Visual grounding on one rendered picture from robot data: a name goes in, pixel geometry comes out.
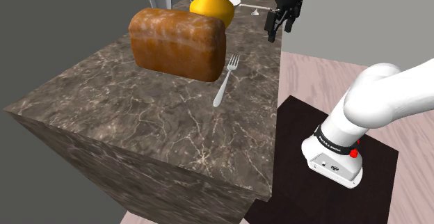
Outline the thin white utensil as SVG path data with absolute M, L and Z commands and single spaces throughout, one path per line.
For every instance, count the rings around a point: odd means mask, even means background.
M 259 16 L 259 10 L 267 10 L 267 11 L 271 11 L 272 13 L 279 12 L 278 9 L 273 9 L 273 8 L 269 8 L 269 7 L 265 7 L 265 6 L 256 6 L 256 5 L 250 5 L 250 4 L 244 4 L 244 3 L 240 3 L 239 6 L 252 8 L 253 9 L 253 11 L 251 12 L 252 16 Z

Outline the yellow vase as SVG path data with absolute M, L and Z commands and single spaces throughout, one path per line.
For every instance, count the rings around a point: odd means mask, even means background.
M 189 6 L 189 11 L 220 19 L 226 28 L 234 17 L 234 6 L 230 0 L 193 0 Z

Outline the silver fork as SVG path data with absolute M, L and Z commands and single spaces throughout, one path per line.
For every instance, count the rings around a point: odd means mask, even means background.
M 220 103 L 223 100 L 223 95 L 225 92 L 227 81 L 230 77 L 230 73 L 231 73 L 231 71 L 234 71 L 237 69 L 238 64 L 239 64 L 239 59 L 240 59 L 240 56 L 238 54 L 233 54 L 231 56 L 230 61 L 227 65 L 227 74 L 225 76 L 225 80 L 223 81 L 222 85 L 220 86 L 220 88 L 219 88 L 219 90 L 218 90 L 218 92 L 217 92 L 217 94 L 213 100 L 213 107 L 220 106 Z

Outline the brown bread loaf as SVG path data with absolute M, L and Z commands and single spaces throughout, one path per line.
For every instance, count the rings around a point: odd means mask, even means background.
M 225 66 L 222 20 L 183 10 L 144 8 L 131 19 L 131 50 L 139 67 L 203 82 Z

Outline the dark robot stand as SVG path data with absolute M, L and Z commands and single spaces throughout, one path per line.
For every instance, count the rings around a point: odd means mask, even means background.
M 348 189 L 309 169 L 301 151 L 326 117 L 293 96 L 278 107 L 272 196 L 253 202 L 249 224 L 387 224 L 398 151 L 364 135 L 362 180 Z

